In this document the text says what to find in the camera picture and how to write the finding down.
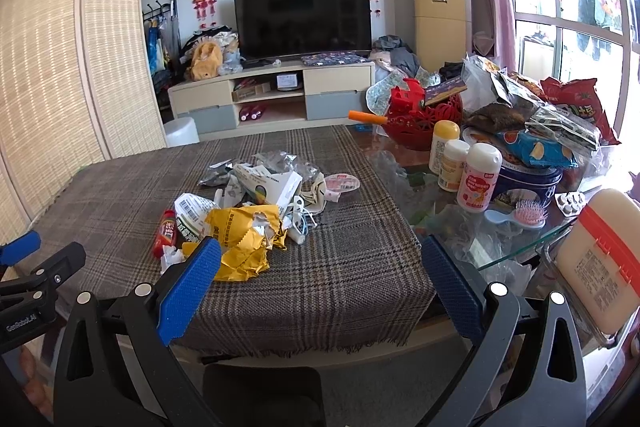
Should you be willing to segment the red sausage wrapper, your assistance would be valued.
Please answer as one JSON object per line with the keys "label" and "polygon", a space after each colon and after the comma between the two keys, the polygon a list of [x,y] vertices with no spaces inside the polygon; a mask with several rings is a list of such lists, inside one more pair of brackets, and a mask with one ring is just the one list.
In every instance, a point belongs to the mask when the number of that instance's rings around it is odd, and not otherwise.
{"label": "red sausage wrapper", "polygon": [[164,254],[164,247],[174,247],[177,240],[176,212],[167,209],[160,218],[160,225],[155,234],[152,255],[160,259]]}

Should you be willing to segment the yellow wrapper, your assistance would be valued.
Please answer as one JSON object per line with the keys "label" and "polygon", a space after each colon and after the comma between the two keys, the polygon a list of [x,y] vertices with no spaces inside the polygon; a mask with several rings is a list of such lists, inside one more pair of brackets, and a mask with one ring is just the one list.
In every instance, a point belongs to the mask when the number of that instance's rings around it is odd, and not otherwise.
{"label": "yellow wrapper", "polygon": [[253,205],[212,210],[205,222],[208,235],[222,249],[218,282],[246,282],[269,269],[268,253],[284,249],[280,209],[275,205]]}

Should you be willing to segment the white barcode plastic bag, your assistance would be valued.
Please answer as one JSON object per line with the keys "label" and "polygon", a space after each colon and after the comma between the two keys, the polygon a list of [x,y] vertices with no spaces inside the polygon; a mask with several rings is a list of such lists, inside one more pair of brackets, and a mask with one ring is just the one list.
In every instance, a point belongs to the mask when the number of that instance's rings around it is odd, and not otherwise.
{"label": "white barcode plastic bag", "polygon": [[174,202],[177,229],[186,242],[198,243],[209,233],[208,214],[219,209],[213,200],[192,193],[181,194]]}

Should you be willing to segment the white blue ribbon trash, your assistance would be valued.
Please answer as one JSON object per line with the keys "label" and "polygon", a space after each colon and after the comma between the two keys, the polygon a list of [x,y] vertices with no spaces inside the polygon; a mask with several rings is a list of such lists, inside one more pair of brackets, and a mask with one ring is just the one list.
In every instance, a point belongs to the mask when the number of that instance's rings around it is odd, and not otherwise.
{"label": "white blue ribbon trash", "polygon": [[283,226],[296,245],[303,245],[309,232],[317,228],[318,223],[305,207],[304,200],[300,196],[294,196],[285,210]]}

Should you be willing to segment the white carton box trash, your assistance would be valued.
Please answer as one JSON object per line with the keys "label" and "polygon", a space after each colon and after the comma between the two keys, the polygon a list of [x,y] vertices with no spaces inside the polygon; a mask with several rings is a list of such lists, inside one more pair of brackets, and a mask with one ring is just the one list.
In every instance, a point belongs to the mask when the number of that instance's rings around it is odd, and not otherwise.
{"label": "white carton box trash", "polygon": [[280,210],[288,207],[303,182],[295,171],[272,173],[263,165],[235,164],[232,172],[258,205],[275,205]]}

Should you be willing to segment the clear plastic bag trash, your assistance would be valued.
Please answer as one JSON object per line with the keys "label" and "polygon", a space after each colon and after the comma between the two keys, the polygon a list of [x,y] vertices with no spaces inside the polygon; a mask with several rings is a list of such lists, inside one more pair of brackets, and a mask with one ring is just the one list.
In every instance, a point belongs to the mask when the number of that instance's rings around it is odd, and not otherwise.
{"label": "clear plastic bag trash", "polygon": [[296,172],[304,182],[312,181],[320,172],[316,165],[285,150],[258,153],[255,160],[257,165],[263,165],[272,173]]}

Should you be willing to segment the dark trash bin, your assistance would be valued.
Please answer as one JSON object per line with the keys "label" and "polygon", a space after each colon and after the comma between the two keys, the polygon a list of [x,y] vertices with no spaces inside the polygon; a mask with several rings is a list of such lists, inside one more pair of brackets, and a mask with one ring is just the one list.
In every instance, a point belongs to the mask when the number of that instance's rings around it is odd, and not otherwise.
{"label": "dark trash bin", "polygon": [[203,398],[225,426],[326,425],[321,377],[311,367],[209,365]]}

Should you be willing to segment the silver foil wrapper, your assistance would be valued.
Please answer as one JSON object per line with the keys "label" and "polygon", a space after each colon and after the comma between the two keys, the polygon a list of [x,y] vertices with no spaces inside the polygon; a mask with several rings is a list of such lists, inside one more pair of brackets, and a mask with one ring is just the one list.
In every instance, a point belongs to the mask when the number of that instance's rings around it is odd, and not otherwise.
{"label": "silver foil wrapper", "polygon": [[198,185],[202,187],[224,186],[228,183],[233,169],[233,161],[227,159],[205,168]]}

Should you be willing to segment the pink hairbrush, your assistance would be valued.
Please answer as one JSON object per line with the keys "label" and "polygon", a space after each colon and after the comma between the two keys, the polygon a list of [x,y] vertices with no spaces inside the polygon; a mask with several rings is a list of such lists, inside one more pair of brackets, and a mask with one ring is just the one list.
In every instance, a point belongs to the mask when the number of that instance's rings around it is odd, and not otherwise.
{"label": "pink hairbrush", "polygon": [[486,210],[484,217],[493,225],[513,223],[526,230],[539,230],[546,224],[547,211],[539,202],[535,202],[534,200],[520,200],[509,213],[497,210]]}

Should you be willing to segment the large beige container red lid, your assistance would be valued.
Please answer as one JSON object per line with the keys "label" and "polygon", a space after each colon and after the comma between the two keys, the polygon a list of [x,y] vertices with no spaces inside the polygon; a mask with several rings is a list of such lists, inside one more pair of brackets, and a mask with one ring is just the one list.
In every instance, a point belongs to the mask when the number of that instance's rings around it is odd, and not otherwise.
{"label": "large beige container red lid", "polygon": [[612,188],[594,194],[555,264],[599,331],[617,333],[639,308],[639,207]]}

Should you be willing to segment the crumpled white black paper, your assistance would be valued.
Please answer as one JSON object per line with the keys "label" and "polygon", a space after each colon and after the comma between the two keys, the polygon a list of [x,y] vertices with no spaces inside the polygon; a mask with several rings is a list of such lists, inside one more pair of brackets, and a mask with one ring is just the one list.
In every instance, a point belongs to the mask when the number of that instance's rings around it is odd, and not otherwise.
{"label": "crumpled white black paper", "polygon": [[305,183],[298,195],[303,199],[305,209],[311,215],[318,215],[326,208],[326,178],[318,172],[314,179]]}

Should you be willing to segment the blue cookie tin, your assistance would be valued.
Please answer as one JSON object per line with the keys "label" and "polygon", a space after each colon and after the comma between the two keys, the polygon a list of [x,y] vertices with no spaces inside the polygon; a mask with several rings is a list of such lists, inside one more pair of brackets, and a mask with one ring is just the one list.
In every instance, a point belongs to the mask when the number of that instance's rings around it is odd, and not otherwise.
{"label": "blue cookie tin", "polygon": [[462,140],[469,145],[482,142],[500,150],[502,166],[494,194],[492,194],[494,202],[500,202],[512,208],[520,200],[534,200],[544,208],[550,205],[556,187],[562,180],[562,169],[527,167],[513,156],[495,135],[473,127],[464,127],[461,136]]}

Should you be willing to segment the white round stool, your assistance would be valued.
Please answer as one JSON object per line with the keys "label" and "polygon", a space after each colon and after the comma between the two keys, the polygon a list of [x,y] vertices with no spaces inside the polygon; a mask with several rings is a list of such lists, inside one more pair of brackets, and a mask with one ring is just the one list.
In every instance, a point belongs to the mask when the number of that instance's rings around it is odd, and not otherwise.
{"label": "white round stool", "polygon": [[185,146],[200,142],[198,128],[192,117],[180,117],[164,124],[168,147]]}

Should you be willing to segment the pill blister pack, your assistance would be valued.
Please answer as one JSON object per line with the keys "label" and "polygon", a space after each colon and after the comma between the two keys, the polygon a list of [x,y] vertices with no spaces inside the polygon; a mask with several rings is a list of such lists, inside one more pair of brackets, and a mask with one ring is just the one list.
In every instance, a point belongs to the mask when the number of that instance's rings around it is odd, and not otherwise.
{"label": "pill blister pack", "polygon": [[554,200],[565,218],[577,217],[587,204],[586,196],[582,192],[555,193]]}

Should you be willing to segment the brown plaid tablecloth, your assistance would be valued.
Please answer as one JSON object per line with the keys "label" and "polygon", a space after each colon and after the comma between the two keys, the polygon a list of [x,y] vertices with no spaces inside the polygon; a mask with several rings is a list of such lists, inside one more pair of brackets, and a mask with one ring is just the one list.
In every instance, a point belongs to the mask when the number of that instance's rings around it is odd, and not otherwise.
{"label": "brown plaid tablecloth", "polygon": [[61,288],[62,310],[81,291],[116,298],[153,283],[164,211],[198,194],[208,166],[271,152],[294,154],[325,174],[351,174],[360,185],[326,205],[301,244],[280,231],[270,204],[207,213],[205,230],[222,260],[182,343],[248,357],[405,343],[435,289],[416,236],[342,126],[162,148],[82,168],[36,221],[41,246],[17,270],[32,271],[69,243],[84,246],[84,267]]}

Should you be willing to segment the white bottle red label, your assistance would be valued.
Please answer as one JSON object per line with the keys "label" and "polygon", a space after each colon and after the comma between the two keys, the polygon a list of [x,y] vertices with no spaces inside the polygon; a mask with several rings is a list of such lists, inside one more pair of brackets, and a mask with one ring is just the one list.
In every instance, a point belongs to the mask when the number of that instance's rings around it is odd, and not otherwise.
{"label": "white bottle red label", "polygon": [[484,212],[491,201],[502,167],[500,150],[487,143],[476,143],[466,155],[457,193],[457,203],[469,212]]}

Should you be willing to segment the white cap yellow-label bottle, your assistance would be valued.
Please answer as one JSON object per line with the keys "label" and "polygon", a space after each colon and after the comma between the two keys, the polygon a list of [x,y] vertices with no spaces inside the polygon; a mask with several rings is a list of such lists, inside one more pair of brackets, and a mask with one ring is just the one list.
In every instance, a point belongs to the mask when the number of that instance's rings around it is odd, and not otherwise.
{"label": "white cap yellow-label bottle", "polygon": [[442,190],[450,193],[459,190],[469,149],[469,144],[462,140],[450,140],[445,144],[438,176],[438,186]]}

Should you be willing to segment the round pink foil lid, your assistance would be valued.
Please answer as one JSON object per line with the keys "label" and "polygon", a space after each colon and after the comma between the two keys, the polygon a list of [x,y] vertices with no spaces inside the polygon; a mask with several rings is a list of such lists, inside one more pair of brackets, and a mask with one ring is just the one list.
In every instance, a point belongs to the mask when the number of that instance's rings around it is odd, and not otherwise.
{"label": "round pink foil lid", "polygon": [[360,180],[349,173],[330,174],[324,181],[329,191],[338,194],[353,192],[360,187]]}

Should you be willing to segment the blue chip bag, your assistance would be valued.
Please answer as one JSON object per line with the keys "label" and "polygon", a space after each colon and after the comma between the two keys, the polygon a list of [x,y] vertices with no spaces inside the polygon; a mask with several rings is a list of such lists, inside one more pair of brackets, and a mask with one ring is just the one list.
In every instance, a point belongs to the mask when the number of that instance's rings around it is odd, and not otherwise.
{"label": "blue chip bag", "polygon": [[525,130],[499,132],[497,136],[508,152],[527,167],[560,169],[578,167],[573,152],[552,139]]}

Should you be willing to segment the bamboo folding screen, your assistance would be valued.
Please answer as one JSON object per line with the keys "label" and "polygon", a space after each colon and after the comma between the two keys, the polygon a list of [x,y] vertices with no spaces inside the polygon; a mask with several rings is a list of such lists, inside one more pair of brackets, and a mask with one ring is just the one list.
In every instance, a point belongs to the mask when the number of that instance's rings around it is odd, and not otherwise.
{"label": "bamboo folding screen", "polygon": [[141,0],[1,0],[1,238],[81,168],[166,146]]}

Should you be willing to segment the yellow cap white bottle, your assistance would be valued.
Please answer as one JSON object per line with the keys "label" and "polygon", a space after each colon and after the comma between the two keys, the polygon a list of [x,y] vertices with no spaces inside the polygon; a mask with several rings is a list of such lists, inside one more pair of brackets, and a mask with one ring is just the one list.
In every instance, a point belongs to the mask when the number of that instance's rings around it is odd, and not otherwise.
{"label": "yellow cap white bottle", "polygon": [[451,120],[437,121],[432,135],[432,144],[430,150],[430,162],[428,168],[435,176],[440,173],[442,168],[442,155],[446,144],[451,140],[457,140],[460,136],[460,127]]}

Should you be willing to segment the cream grey TV cabinet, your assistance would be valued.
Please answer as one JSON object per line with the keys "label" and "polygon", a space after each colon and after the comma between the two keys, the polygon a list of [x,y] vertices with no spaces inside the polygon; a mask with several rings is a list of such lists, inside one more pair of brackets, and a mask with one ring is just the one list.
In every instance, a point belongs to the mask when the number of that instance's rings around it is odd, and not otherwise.
{"label": "cream grey TV cabinet", "polygon": [[367,109],[371,62],[245,69],[237,74],[186,81],[168,91],[172,115],[194,120],[201,140],[350,124],[351,110]]}

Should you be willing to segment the yellow plush toy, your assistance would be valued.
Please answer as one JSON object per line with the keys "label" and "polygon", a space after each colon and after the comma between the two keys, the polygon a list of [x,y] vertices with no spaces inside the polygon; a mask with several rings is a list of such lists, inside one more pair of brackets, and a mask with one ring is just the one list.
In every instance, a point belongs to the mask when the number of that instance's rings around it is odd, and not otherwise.
{"label": "yellow plush toy", "polygon": [[205,80],[218,76],[218,68],[222,65],[220,46],[213,40],[200,42],[194,49],[191,63],[193,80]]}

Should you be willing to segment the red plastic basket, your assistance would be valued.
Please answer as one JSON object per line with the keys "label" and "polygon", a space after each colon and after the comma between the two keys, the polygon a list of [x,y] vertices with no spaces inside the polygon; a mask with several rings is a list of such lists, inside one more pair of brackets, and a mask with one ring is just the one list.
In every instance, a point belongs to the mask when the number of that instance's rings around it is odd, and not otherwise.
{"label": "red plastic basket", "polygon": [[429,150],[436,124],[449,121],[461,127],[462,87],[428,91],[416,79],[407,78],[405,83],[407,88],[390,89],[386,123],[382,124],[390,139],[408,150]]}

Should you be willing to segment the dark book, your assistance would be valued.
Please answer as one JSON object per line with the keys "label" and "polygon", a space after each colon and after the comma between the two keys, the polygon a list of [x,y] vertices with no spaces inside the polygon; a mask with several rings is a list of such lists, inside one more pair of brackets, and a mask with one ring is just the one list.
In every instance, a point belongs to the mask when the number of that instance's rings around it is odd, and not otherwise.
{"label": "dark book", "polygon": [[465,90],[466,84],[460,76],[446,79],[437,86],[428,87],[425,90],[424,104],[433,105],[439,103]]}

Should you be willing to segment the red snack bag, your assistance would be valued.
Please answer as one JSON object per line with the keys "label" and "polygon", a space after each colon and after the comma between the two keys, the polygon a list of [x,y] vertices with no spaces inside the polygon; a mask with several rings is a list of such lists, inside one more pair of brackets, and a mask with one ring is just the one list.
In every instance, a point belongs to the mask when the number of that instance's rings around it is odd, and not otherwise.
{"label": "red snack bag", "polygon": [[562,83],[553,77],[541,80],[544,97],[552,104],[563,106],[579,118],[594,124],[608,145],[618,145],[620,140],[606,116],[597,92],[597,78],[575,79]]}

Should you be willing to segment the floral cloth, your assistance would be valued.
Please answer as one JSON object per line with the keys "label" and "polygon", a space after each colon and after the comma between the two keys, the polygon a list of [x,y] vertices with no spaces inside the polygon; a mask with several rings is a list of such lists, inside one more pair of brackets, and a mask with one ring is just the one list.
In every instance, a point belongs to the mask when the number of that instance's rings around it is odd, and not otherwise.
{"label": "floral cloth", "polygon": [[[422,88],[438,86],[442,82],[438,72],[427,72],[420,68],[416,73],[415,80],[418,80]],[[366,92],[366,105],[369,112],[378,116],[384,116],[390,107],[390,94],[393,88],[408,90],[407,79],[398,70],[394,70],[383,79],[378,80]]]}

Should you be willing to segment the black flat television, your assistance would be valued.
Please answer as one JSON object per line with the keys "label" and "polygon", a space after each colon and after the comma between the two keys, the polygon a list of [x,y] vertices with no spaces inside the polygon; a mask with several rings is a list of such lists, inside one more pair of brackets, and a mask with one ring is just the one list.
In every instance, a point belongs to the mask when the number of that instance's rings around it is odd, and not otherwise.
{"label": "black flat television", "polygon": [[249,60],[371,49],[370,0],[234,0]]}

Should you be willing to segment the black coat rack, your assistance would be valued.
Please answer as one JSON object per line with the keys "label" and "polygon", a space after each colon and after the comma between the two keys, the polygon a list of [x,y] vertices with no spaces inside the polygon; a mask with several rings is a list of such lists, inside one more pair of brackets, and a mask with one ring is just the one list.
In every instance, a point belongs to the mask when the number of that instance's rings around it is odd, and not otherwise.
{"label": "black coat rack", "polygon": [[177,0],[142,0],[146,52],[151,75],[171,69],[179,58]]}

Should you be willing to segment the orange handled tool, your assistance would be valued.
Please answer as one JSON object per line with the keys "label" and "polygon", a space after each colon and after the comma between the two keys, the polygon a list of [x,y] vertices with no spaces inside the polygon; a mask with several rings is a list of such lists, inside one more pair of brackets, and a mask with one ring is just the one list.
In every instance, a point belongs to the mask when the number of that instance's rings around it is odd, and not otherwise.
{"label": "orange handled tool", "polygon": [[388,121],[385,116],[358,112],[358,110],[350,110],[348,112],[348,118],[353,121],[361,122],[361,124],[379,124],[380,126],[385,126]]}

